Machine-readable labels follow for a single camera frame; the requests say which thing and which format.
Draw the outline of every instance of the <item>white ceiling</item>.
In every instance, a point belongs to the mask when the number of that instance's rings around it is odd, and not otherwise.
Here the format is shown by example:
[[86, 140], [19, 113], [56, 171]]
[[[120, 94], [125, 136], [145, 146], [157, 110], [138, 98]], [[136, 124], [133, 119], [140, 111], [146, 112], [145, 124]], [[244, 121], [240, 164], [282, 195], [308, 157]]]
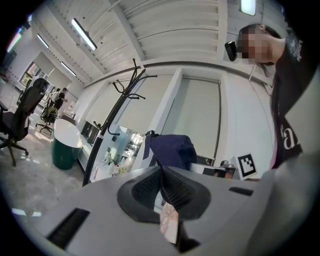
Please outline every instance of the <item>white ceiling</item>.
[[[87, 84], [132, 67], [132, 58], [138, 63], [164, 57], [223, 60], [226, 40], [261, 22], [262, 0], [257, 1], [251, 17], [239, 11], [239, 0], [123, 0], [111, 11], [114, 0], [53, 0], [32, 16], [32, 29]], [[279, 6], [265, 3], [263, 10], [263, 22], [284, 31]], [[89, 33], [95, 51], [71, 27], [73, 18]]]

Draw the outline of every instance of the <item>black t-shirt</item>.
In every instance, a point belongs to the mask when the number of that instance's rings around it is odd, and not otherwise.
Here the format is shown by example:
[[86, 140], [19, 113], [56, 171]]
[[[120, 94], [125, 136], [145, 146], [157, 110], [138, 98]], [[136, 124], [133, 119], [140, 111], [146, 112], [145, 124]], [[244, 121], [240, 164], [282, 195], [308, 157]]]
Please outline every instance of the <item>black t-shirt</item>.
[[62, 104], [64, 103], [64, 102], [62, 101], [62, 99], [64, 99], [64, 98], [65, 98], [65, 94], [64, 94], [63, 92], [60, 92], [58, 99], [57, 99], [57, 100], [55, 101], [55, 103], [54, 103], [54, 107], [55, 107], [57, 110], [59, 110], [59, 109], [61, 108]]
[[313, 59], [304, 42], [290, 28], [287, 33], [284, 52], [275, 66], [279, 84], [278, 117], [275, 120], [277, 152], [273, 168], [302, 152], [299, 140], [285, 115], [308, 87], [317, 68], [317, 60]]

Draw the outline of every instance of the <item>desk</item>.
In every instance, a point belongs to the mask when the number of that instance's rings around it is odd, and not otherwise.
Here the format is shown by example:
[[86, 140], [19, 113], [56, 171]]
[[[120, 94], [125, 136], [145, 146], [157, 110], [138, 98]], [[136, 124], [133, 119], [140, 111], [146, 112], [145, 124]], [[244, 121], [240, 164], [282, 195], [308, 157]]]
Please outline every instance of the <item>desk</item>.
[[52, 163], [61, 170], [69, 170], [83, 147], [80, 132], [72, 123], [57, 119], [53, 127]]

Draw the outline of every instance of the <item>white table top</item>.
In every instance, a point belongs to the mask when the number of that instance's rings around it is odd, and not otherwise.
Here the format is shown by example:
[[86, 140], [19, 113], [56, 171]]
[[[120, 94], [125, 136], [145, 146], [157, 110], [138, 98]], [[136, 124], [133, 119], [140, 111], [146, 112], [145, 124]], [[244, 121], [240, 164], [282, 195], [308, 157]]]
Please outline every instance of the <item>white table top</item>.
[[56, 119], [54, 122], [54, 137], [68, 147], [82, 148], [80, 132], [76, 126], [67, 120]]

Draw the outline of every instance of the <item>floor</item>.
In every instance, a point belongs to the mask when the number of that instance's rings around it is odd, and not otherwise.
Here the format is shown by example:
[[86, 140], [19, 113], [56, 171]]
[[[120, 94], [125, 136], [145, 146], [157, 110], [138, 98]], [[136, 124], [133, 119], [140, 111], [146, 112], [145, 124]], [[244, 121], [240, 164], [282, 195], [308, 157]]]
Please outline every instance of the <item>floor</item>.
[[[14, 112], [19, 92], [13, 86], [0, 81], [0, 101], [10, 111]], [[0, 187], [7, 198], [9, 207], [14, 214], [20, 215], [24, 221], [45, 214], [57, 205], [60, 199], [67, 197], [82, 187], [83, 173], [78, 165], [67, 171], [62, 171], [52, 164], [51, 143], [52, 136], [47, 130], [41, 133], [35, 127], [40, 123], [42, 109], [37, 107], [30, 116], [28, 135], [19, 145], [26, 148], [25, 152], [13, 148], [16, 167], [12, 166], [12, 159], [8, 148], [0, 149]]]

